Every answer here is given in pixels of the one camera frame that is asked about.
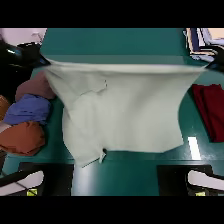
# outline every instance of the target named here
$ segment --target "maroon cloth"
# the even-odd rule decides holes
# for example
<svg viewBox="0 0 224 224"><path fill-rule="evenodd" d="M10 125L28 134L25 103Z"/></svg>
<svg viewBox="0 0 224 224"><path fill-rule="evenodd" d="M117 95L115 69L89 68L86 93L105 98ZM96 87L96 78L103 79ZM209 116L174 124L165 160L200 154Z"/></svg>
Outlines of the maroon cloth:
<svg viewBox="0 0 224 224"><path fill-rule="evenodd" d="M221 85L192 85L195 103L212 142L224 142L224 90Z"/></svg>
<svg viewBox="0 0 224 224"><path fill-rule="evenodd" d="M42 96L46 99L54 99L55 97L44 71L40 71L33 79L18 86L15 96L16 102L19 101L24 94Z"/></svg>

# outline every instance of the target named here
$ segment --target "folded clothing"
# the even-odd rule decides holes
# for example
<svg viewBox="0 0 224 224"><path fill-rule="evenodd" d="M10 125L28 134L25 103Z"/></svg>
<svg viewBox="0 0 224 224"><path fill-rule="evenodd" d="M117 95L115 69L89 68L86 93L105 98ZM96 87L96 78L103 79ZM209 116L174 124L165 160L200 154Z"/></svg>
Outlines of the folded clothing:
<svg viewBox="0 0 224 224"><path fill-rule="evenodd" d="M46 124L50 111L50 102L41 97L25 94L18 102L13 103L4 117L4 122L15 125L26 121L37 121Z"/></svg>
<svg viewBox="0 0 224 224"><path fill-rule="evenodd" d="M44 144L44 132L38 122L24 122L0 133L0 149L9 153L32 156Z"/></svg>
<svg viewBox="0 0 224 224"><path fill-rule="evenodd" d="M15 96L16 102L19 101L24 94L42 96L46 99L55 98L55 94L48 83L44 71L39 72L33 79L18 86Z"/></svg>
<svg viewBox="0 0 224 224"><path fill-rule="evenodd" d="M4 96L0 95L0 121L2 121L5 117L5 114L9 107L10 103L8 102L8 100Z"/></svg>
<svg viewBox="0 0 224 224"><path fill-rule="evenodd" d="M10 127L12 127L10 124L6 124L5 122L0 121L0 133Z"/></svg>
<svg viewBox="0 0 224 224"><path fill-rule="evenodd" d="M224 90L221 85L192 85L195 103L212 142L224 142Z"/></svg>

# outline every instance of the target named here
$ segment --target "table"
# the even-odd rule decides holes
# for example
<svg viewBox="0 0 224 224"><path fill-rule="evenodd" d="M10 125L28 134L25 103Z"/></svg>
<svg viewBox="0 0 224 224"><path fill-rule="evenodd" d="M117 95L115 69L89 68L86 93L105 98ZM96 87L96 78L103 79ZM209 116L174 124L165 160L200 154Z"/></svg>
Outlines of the table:
<svg viewBox="0 0 224 224"><path fill-rule="evenodd" d="M69 62L204 64L188 56L179 28L49 28L41 52ZM208 71L195 83L224 87L224 76ZM63 104L55 99L45 127L47 144L33 157L8 154L3 167L7 174L15 172L20 162L74 163L62 140L62 110ZM224 175L224 143L209 142L190 91L180 105L179 124L184 145L166 153L107 152L102 164L75 167L72 195L158 195L156 166L162 164L211 164L215 174ZM188 137L196 137L201 160L192 160Z"/></svg>

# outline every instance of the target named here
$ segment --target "blue cloth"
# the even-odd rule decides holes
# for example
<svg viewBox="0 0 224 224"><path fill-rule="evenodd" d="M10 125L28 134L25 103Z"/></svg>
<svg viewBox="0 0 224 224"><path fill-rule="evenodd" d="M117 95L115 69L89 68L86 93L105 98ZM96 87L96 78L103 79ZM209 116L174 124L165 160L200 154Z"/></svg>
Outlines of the blue cloth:
<svg viewBox="0 0 224 224"><path fill-rule="evenodd" d="M46 124L50 106L50 102L41 96L25 94L17 103L9 107L3 121L11 125L26 121Z"/></svg>

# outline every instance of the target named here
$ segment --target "pink cloth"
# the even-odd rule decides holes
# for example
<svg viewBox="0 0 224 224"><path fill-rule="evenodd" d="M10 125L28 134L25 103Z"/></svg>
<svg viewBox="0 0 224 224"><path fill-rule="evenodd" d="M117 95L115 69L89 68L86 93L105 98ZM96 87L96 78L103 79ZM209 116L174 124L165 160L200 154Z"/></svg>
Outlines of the pink cloth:
<svg viewBox="0 0 224 224"><path fill-rule="evenodd" d="M42 96L46 99L55 98L55 93L52 91L44 71L40 71L33 79L18 86L15 96L16 102L19 101L24 94Z"/></svg>

